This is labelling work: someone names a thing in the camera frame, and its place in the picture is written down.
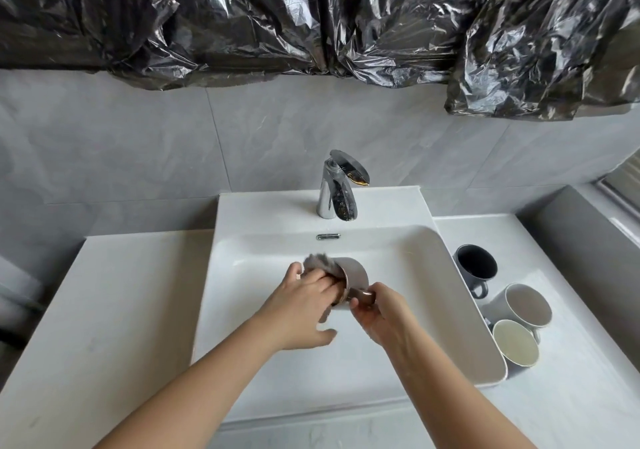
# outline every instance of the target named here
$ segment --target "sink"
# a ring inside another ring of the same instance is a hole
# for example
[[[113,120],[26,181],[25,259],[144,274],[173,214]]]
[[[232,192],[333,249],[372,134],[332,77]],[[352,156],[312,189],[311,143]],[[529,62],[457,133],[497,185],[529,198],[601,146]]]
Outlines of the sink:
[[[352,257],[371,282],[402,293],[425,330],[476,386],[506,377],[505,362],[440,237],[418,186],[359,188],[355,221],[316,215],[318,191],[220,195],[216,230],[191,362],[251,316],[293,261],[325,252]],[[316,235],[339,233],[337,240]],[[225,424],[300,414],[379,410],[407,401],[382,348],[348,310],[334,309],[331,345],[277,353],[256,375]]]

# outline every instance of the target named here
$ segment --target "gray rag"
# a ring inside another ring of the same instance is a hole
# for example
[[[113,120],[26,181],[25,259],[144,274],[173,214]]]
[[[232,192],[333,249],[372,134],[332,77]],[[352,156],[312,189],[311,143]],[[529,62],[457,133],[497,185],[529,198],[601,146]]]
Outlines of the gray rag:
[[[327,274],[335,277],[336,279],[345,279],[344,271],[342,268],[336,264],[335,260],[329,257],[327,254],[309,254],[309,257],[302,262],[302,266],[304,266],[304,272],[311,272],[315,268],[319,268],[324,270]],[[332,306],[326,308],[323,313],[320,321],[318,323],[322,324],[329,317],[329,313],[331,313]]]

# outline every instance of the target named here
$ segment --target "chrome faucet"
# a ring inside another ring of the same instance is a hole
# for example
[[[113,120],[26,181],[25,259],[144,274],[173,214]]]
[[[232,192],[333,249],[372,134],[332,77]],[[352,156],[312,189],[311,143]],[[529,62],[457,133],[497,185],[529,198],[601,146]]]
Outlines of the chrome faucet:
[[[316,211],[325,219],[338,216],[346,222],[358,218],[358,207],[349,180],[369,186],[369,173],[350,155],[333,149],[324,162]]]

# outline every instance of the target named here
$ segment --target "countertop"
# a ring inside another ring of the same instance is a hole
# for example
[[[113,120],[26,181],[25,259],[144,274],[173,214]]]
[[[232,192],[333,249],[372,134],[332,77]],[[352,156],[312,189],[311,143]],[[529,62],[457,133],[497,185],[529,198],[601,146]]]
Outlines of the countertop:
[[[483,390],[542,448],[640,440],[640,373],[512,215],[438,218],[450,251],[496,258],[492,295],[522,282],[554,310],[532,369]],[[87,239],[0,393],[0,447],[86,449],[187,368],[211,231]],[[433,447],[412,407],[219,432],[210,448]]]

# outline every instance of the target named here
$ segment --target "person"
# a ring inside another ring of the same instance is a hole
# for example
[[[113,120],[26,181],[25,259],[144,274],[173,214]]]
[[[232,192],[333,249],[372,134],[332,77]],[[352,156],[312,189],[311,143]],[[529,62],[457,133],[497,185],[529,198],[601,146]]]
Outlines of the person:
[[[231,406],[280,350],[328,345],[336,331],[317,322],[344,285],[295,262],[264,305],[218,346],[141,405],[95,449],[204,448]],[[442,448],[535,446],[457,369],[421,328],[398,292],[381,283],[373,308],[353,315],[386,351],[433,443]]]

